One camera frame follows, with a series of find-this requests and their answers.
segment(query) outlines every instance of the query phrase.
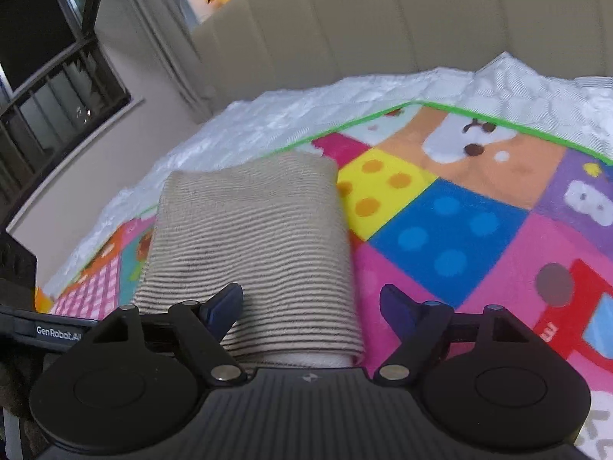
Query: folded towel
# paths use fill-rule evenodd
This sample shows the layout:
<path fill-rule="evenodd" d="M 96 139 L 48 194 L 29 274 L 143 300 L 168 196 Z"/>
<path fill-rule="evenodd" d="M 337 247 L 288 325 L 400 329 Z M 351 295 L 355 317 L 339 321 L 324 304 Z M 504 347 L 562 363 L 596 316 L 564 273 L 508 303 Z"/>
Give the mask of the folded towel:
<path fill-rule="evenodd" d="M 134 303 L 164 312 L 243 287 L 223 345 L 245 364 L 351 365 L 363 352 L 336 165 L 284 153 L 164 186 Z"/>

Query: window railing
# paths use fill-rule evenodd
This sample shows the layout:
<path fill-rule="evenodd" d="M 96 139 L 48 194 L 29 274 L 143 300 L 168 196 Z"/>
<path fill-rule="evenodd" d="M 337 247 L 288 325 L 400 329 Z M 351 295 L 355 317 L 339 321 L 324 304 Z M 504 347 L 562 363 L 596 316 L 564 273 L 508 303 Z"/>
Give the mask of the window railing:
<path fill-rule="evenodd" d="M 0 229 L 72 150 L 129 101 L 95 38 L 64 50 L 13 93 L 0 92 Z"/>

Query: yellow square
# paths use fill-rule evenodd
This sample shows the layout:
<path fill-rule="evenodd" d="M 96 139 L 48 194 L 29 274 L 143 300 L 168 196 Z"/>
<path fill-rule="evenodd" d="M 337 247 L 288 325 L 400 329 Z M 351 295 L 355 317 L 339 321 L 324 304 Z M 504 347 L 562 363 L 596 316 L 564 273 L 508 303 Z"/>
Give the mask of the yellow square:
<path fill-rule="evenodd" d="M 349 228 L 368 240 L 435 180 L 415 164 L 377 148 L 367 150 L 338 172 Z"/>

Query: gray curtain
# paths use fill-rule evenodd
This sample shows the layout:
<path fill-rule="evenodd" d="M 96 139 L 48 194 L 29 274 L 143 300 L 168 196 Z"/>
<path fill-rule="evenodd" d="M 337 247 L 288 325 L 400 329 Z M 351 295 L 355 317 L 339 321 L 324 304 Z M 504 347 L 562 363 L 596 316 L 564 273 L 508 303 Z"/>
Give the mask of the gray curtain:
<path fill-rule="evenodd" d="M 196 122 L 212 115 L 214 88 L 191 40 L 181 0 L 122 0 L 131 18 L 145 32 L 152 50 L 177 88 Z"/>

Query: headboard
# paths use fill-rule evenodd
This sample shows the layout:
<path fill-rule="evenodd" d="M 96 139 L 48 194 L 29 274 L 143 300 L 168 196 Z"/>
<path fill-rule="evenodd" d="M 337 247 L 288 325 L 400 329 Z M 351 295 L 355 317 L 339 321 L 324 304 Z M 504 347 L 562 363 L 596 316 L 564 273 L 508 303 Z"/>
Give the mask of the headboard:
<path fill-rule="evenodd" d="M 217 108 L 345 76 L 476 70 L 613 75 L 613 0 L 231 0 L 192 35 Z"/>

